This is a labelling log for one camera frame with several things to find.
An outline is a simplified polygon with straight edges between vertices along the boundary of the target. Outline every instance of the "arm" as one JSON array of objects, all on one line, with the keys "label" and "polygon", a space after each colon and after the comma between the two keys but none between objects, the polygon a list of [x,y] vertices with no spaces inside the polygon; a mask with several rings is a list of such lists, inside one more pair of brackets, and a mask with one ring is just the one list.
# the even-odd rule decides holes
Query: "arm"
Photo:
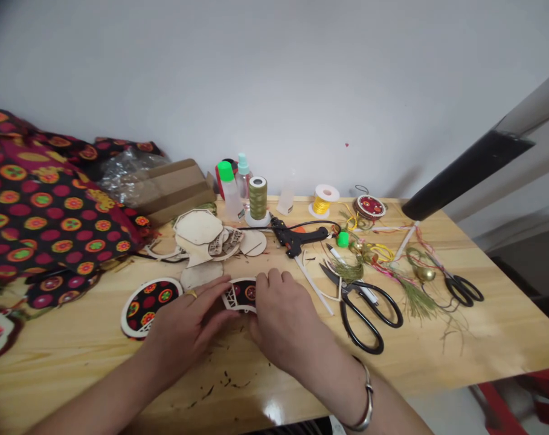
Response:
[{"label": "arm", "polygon": [[[367,412],[365,370],[336,343],[305,288],[288,272],[281,275],[272,269],[268,277],[260,274],[256,310],[250,331],[266,357],[294,376],[341,422],[360,423]],[[373,417],[365,434],[432,434],[386,380],[370,367],[369,372]]]},{"label": "arm", "polygon": [[202,355],[233,311],[221,311],[203,324],[213,303],[230,288],[230,276],[182,295],[161,308],[147,339],[122,365],[28,432],[28,435],[117,434],[159,394],[181,378]]}]

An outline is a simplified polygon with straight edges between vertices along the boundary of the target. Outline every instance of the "left hand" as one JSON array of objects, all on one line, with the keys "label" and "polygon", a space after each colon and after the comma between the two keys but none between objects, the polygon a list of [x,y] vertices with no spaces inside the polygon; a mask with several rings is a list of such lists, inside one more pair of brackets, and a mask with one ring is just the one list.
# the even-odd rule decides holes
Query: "left hand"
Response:
[{"label": "left hand", "polygon": [[160,308],[147,338],[134,358],[162,391],[171,387],[202,355],[208,343],[237,311],[222,310],[207,318],[214,302],[231,287],[230,275],[194,288],[197,298],[183,294]]}]

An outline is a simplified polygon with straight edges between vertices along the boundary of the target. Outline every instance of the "gold thread spool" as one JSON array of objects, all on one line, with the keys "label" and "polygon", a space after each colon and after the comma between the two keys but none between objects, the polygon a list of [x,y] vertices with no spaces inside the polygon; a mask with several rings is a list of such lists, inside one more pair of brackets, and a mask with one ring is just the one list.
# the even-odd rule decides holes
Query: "gold thread spool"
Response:
[{"label": "gold thread spool", "polygon": [[250,216],[259,221],[266,216],[266,195],[268,183],[266,178],[255,176],[249,182]]},{"label": "gold thread spool", "polygon": [[316,214],[325,214],[330,207],[330,202],[325,201],[323,198],[317,196],[315,198],[315,203],[312,206],[312,209]]},{"label": "gold thread spool", "polygon": [[332,202],[339,200],[339,191],[328,184],[319,184],[315,189],[315,201],[310,203],[309,212],[319,219],[326,219]]}]

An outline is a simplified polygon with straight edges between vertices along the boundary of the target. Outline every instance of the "silver bangle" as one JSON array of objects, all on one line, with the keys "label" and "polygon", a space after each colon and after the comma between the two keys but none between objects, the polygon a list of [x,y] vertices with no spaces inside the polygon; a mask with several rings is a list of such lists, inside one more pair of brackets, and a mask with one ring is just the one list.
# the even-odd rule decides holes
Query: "silver bangle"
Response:
[{"label": "silver bangle", "polygon": [[353,432],[363,432],[369,426],[369,423],[371,422],[371,416],[373,414],[373,386],[371,385],[371,376],[369,375],[369,370],[367,370],[367,366],[363,364],[363,362],[356,356],[353,355],[353,358],[359,361],[359,363],[365,369],[365,375],[367,376],[367,380],[365,382],[365,389],[367,390],[368,407],[367,407],[367,412],[365,413],[365,417],[363,418],[363,421],[357,424],[357,426],[349,426],[348,424],[345,424],[343,422],[341,422],[341,424],[345,426],[347,429],[352,430]]}]

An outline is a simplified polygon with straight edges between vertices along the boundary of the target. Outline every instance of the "plastic bag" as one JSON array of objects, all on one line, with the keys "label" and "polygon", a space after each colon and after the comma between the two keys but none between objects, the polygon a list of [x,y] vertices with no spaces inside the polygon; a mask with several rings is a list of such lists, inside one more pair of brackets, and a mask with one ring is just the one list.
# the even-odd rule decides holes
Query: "plastic bag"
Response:
[{"label": "plastic bag", "polygon": [[103,178],[97,184],[114,200],[136,208],[160,197],[155,183],[140,171],[168,163],[167,157],[128,148],[103,163]]}]

